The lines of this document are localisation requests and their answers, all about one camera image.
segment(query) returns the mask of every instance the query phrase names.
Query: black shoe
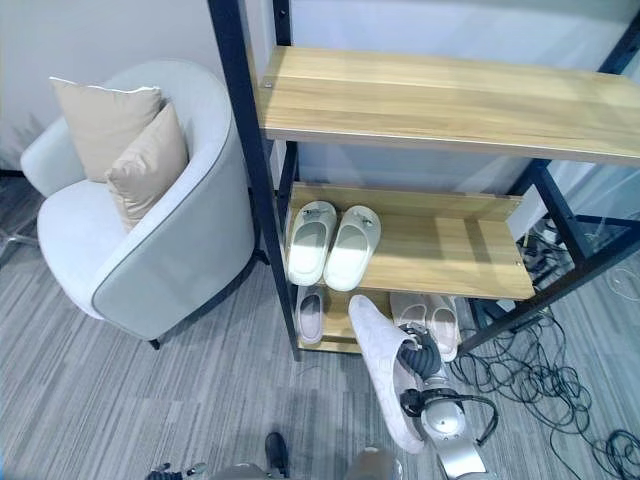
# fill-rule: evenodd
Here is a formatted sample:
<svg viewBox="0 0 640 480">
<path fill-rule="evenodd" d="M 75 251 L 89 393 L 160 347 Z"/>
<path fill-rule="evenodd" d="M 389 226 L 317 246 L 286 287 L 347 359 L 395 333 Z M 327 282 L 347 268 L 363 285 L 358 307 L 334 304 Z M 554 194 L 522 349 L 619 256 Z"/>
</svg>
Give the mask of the black shoe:
<svg viewBox="0 0 640 480">
<path fill-rule="evenodd" d="M 278 432 L 271 432 L 264 441 L 269 469 L 277 468 L 284 478 L 289 478 L 289 454 L 284 438 Z"/>
</svg>

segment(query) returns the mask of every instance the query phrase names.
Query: shoe rack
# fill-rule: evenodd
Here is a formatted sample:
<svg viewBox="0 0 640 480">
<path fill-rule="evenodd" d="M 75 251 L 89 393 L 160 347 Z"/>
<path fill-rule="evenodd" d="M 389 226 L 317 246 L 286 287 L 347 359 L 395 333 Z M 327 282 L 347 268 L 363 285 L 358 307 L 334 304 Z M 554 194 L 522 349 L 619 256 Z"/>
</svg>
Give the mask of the shoe rack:
<svg viewBox="0 0 640 480">
<path fill-rule="evenodd" d="M 295 218 L 313 200 L 329 201 L 339 212 L 366 205 L 381 217 L 381 241 L 359 291 L 374 297 L 386 313 L 388 300 L 382 292 L 388 291 L 471 299 L 479 331 L 463 342 L 461 353 L 517 328 L 640 248 L 638 224 L 603 251 L 591 251 L 581 224 L 601 219 L 574 215 L 546 168 L 551 159 L 640 167 L 640 87 L 617 75 L 640 45 L 639 17 L 600 72 L 585 72 L 295 47 L 289 2 L 273 4 L 278 46 L 266 74 L 257 79 L 248 60 L 242 8 L 235 0 L 209 1 L 294 358 L 300 357 L 293 321 L 296 287 L 286 278 L 287 218 Z M 267 167 L 274 140 L 287 145 L 276 198 Z M 474 151 L 534 160 L 507 196 L 313 185 L 295 181 L 296 142 Z M 506 225 L 532 185 L 576 265 L 540 292 L 534 292 Z M 325 337 L 313 349 L 358 351 L 346 314 L 352 294 L 329 292 Z M 516 300 L 517 306 L 502 311 L 491 303 L 496 299 Z"/>
</svg>

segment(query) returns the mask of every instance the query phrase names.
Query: chair armrest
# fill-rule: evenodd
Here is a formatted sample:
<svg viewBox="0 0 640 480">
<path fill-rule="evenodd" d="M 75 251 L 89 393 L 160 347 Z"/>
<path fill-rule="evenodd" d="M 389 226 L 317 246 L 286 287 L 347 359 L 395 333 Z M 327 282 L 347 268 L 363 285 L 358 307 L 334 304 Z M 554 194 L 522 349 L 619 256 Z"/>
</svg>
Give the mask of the chair armrest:
<svg viewBox="0 0 640 480">
<path fill-rule="evenodd" d="M 85 177 L 64 118 L 59 118 L 23 152 L 22 171 L 45 197 Z"/>
</svg>

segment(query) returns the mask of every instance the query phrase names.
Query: chair cushion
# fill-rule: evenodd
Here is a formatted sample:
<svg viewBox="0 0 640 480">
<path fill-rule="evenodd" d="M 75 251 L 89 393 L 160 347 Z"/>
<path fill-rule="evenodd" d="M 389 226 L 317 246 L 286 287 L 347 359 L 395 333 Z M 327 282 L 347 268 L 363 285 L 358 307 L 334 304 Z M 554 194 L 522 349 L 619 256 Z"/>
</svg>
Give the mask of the chair cushion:
<svg viewBox="0 0 640 480">
<path fill-rule="evenodd" d="M 107 90 L 50 80 L 87 178 L 104 182 L 107 169 L 160 111 L 160 89 Z"/>
<path fill-rule="evenodd" d="M 131 230 L 187 166 L 187 146 L 172 103 L 107 170 L 107 185 L 127 230 Z"/>
<path fill-rule="evenodd" d="M 126 237 L 104 183 L 83 180 L 51 195 L 38 214 L 40 248 L 66 294 L 85 313 L 102 316 L 91 302 L 92 280 Z"/>
</svg>

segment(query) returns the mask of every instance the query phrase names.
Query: gray slipper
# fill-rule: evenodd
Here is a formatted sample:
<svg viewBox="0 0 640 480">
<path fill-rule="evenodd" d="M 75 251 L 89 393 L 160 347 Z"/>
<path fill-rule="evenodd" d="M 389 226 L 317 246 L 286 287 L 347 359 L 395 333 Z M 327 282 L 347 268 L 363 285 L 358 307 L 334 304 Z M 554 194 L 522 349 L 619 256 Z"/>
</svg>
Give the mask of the gray slipper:
<svg viewBox="0 0 640 480">
<path fill-rule="evenodd" d="M 318 286 L 300 288 L 298 295 L 298 333 L 307 345 L 319 343 L 324 330 L 324 289 Z"/>
</svg>

